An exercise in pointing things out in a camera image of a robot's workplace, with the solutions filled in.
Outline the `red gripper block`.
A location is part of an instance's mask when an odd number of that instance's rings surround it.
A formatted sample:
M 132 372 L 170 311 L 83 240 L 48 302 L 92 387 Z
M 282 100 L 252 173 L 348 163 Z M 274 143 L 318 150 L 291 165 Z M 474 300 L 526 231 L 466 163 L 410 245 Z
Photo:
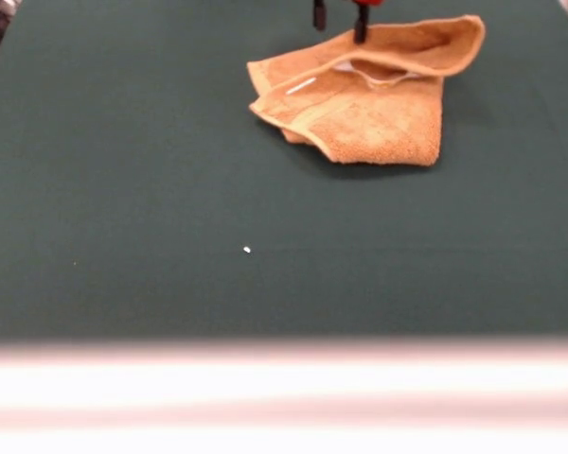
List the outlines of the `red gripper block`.
M 384 0 L 351 0 L 357 6 L 358 17 L 354 26 L 354 43 L 363 44 L 367 35 L 370 8 L 380 6 Z M 324 31 L 327 25 L 327 9 L 324 0 L 312 1 L 312 26 Z

